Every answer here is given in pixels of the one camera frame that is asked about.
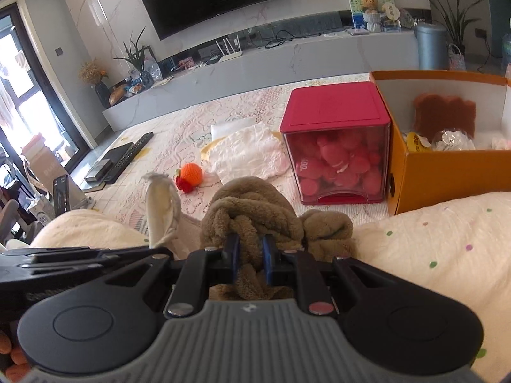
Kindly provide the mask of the white folded cloth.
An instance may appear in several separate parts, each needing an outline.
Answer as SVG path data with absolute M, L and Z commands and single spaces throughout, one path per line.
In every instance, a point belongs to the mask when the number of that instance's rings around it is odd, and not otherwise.
M 254 118 L 212 125 L 201 158 L 223 184 L 246 176 L 269 180 L 290 167 L 280 133 Z

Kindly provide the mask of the brown sponge pad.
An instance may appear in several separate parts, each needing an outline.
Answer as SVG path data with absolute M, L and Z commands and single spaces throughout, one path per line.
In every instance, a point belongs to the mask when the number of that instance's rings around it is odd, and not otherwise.
M 432 141 L 443 130 L 463 131 L 471 139 L 476 132 L 477 106 L 458 96 L 420 94 L 413 101 L 414 132 Z

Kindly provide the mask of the white wifi router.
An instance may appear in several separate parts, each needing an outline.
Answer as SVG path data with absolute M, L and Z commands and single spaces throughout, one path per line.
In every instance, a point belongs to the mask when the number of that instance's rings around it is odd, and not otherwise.
M 229 37 L 228 35 L 215 41 L 220 51 L 220 62 L 234 60 L 242 56 L 242 46 L 240 44 L 239 35 Z

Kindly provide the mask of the blue-grey trash bin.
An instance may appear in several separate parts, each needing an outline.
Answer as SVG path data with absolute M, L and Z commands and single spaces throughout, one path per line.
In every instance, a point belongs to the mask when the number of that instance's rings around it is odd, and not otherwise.
M 422 70 L 449 68 L 448 33 L 442 24 L 419 23 L 414 29 L 418 63 Z

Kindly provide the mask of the green plant in vase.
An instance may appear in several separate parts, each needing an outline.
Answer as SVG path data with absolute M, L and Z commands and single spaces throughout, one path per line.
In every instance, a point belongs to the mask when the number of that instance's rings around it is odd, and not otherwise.
M 149 89 L 153 86 L 154 80 L 152 75 L 145 69 L 146 62 L 146 50 L 148 46 L 141 44 L 140 39 L 146 29 L 142 29 L 138 36 L 134 39 L 130 37 L 128 43 L 123 43 L 124 46 L 124 57 L 115 57 L 116 60 L 124 60 L 130 63 L 138 72 L 140 83 L 145 89 Z

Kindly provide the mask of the black remote control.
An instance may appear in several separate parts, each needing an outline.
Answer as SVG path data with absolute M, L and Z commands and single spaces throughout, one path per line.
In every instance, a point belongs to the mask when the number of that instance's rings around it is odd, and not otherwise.
M 106 184 L 114 184 L 128 165 L 140 153 L 141 150 L 153 138 L 153 133 L 148 132 L 144 134 L 136 143 L 132 144 L 129 149 L 123 154 L 118 162 L 113 165 L 113 168 L 107 173 L 105 177 Z

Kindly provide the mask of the tall green floor plant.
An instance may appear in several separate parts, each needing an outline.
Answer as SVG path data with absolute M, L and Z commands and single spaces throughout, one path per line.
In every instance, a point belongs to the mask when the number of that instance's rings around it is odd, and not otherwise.
M 455 4 L 451 4 L 449 0 L 445 0 L 444 4 L 441 0 L 428 1 L 439 12 L 442 24 L 448 31 L 450 42 L 457 47 L 461 55 L 465 55 L 465 31 L 470 24 L 481 20 L 480 17 L 469 17 L 469 12 L 480 5 L 483 0 L 475 0 L 465 6 L 461 5 L 461 0 L 455 0 Z

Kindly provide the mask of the clear bag with white ribbon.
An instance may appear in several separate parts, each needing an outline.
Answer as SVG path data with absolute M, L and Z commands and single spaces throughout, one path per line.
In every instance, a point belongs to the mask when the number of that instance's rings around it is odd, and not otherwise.
M 437 133 L 431 142 L 432 150 L 463 151 L 475 150 L 475 144 L 469 135 L 457 129 L 446 129 Z

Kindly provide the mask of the dried yellow flowers vase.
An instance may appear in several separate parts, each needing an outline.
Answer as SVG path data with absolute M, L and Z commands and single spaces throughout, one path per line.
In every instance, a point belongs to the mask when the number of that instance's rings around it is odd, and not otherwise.
M 108 78 L 107 71 L 101 67 L 96 59 L 86 61 L 80 71 L 80 79 L 95 90 L 101 105 L 107 109 L 110 106 L 110 89 L 104 82 Z

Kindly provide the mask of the blue water jug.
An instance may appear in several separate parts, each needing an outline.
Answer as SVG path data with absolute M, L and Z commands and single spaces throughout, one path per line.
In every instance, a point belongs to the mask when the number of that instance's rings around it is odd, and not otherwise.
M 507 69 L 507 66 L 511 63 L 511 33 L 508 32 L 502 38 L 501 44 L 501 68 Z

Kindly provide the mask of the yellow snack packet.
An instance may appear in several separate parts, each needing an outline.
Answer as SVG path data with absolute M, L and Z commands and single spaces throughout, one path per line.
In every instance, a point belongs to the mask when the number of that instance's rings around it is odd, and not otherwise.
M 431 151 L 431 143 L 426 137 L 422 137 L 415 132 L 409 132 L 404 136 L 404 142 L 410 152 Z

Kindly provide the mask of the woven pink basket bag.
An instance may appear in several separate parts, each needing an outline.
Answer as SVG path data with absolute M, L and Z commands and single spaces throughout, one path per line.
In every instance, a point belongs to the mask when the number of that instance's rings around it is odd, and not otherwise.
M 466 64 L 464 54 L 461 52 L 459 46 L 450 43 L 448 46 L 449 52 L 449 69 L 451 71 L 466 71 Z

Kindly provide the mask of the patterned lace tablecloth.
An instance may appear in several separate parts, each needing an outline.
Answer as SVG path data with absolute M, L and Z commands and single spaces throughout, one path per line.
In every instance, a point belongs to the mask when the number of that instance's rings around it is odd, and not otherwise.
M 366 80 L 369 80 L 368 73 L 356 73 L 271 86 L 170 112 L 128 128 L 112 142 L 113 148 L 136 142 L 148 132 L 153 132 L 153 138 L 114 184 L 90 194 L 95 201 L 92 209 L 130 227 L 138 227 L 137 223 L 145 213 L 146 180 L 143 176 L 158 172 L 173 178 L 181 164 L 195 162 L 204 170 L 204 181 L 192 194 L 179 195 L 185 214 L 201 220 L 210 199 L 221 187 L 216 175 L 208 173 L 209 164 L 201 158 L 201 150 L 212 140 L 213 124 L 254 118 L 256 123 L 266 123 L 272 130 L 278 131 L 290 93 L 295 88 Z M 271 183 L 291 202 L 297 214 L 313 208 L 301 203 L 291 170 L 272 179 Z M 386 202 L 318 206 L 318 209 L 339 210 L 347 214 L 355 226 L 390 216 Z

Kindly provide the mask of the orange cardboard box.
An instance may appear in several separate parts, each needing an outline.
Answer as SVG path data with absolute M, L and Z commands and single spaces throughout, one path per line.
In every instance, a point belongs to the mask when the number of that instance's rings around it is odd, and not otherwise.
M 392 119 L 390 214 L 510 189 L 510 81 L 433 70 L 370 75 Z

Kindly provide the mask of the cream fabric pouch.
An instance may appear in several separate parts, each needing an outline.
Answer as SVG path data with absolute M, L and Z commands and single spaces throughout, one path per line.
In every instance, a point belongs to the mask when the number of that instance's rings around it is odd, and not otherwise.
M 179 193 L 167 174 L 150 172 L 144 179 L 150 248 L 167 246 L 178 236 L 182 214 Z

